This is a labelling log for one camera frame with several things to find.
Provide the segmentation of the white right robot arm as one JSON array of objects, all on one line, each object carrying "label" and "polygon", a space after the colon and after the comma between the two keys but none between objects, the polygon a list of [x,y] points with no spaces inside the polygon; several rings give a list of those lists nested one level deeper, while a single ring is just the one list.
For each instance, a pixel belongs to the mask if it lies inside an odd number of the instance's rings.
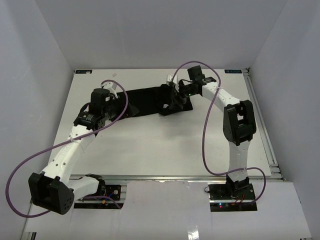
[{"label": "white right robot arm", "polygon": [[253,104],[250,100],[240,100],[221,89],[221,82],[205,77],[199,65],[189,68],[187,72],[191,83],[184,85],[180,80],[178,94],[182,97],[201,95],[223,113],[222,132],[229,143],[225,185],[229,194],[235,197],[249,186],[248,150],[257,131]]}]

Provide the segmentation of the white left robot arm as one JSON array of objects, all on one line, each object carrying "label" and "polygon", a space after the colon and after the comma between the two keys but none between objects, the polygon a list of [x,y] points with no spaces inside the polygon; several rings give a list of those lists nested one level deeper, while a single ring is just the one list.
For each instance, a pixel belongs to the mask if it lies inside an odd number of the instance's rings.
[{"label": "white left robot arm", "polygon": [[73,122],[67,143],[63,144],[53,160],[28,179],[31,201],[46,210],[66,214],[74,201],[82,198],[100,198],[105,192],[105,180],[97,174],[86,174],[71,180],[73,168],[94,141],[106,128],[106,122],[114,124],[130,115],[128,93],[116,93],[109,88],[95,88],[90,101],[82,106]]}]

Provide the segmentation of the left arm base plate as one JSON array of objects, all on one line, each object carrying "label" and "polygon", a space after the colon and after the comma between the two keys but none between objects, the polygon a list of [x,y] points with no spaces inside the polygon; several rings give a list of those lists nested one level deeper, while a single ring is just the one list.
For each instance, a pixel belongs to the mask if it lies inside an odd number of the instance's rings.
[{"label": "left arm base plate", "polygon": [[120,210],[123,206],[120,203],[121,189],[119,184],[104,185],[96,193],[89,194],[80,201],[90,208]]}]

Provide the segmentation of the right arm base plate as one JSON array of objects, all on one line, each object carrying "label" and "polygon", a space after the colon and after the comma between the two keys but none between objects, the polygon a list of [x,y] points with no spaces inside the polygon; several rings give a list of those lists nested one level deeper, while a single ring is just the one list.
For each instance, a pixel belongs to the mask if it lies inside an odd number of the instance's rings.
[{"label": "right arm base plate", "polygon": [[222,212],[256,212],[257,204],[251,203],[256,199],[253,185],[240,190],[240,192],[231,195],[228,192],[226,184],[209,184],[204,188],[208,194],[211,213]]}]

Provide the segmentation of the black t-shirt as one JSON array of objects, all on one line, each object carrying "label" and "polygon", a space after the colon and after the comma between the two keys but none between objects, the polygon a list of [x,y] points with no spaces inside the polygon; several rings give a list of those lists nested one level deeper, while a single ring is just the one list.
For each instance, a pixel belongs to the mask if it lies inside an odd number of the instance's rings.
[{"label": "black t-shirt", "polygon": [[133,117],[143,117],[153,114],[168,116],[193,110],[190,98],[181,98],[177,91],[167,84],[128,90],[126,93],[129,103],[133,104],[139,110],[139,113]]}]

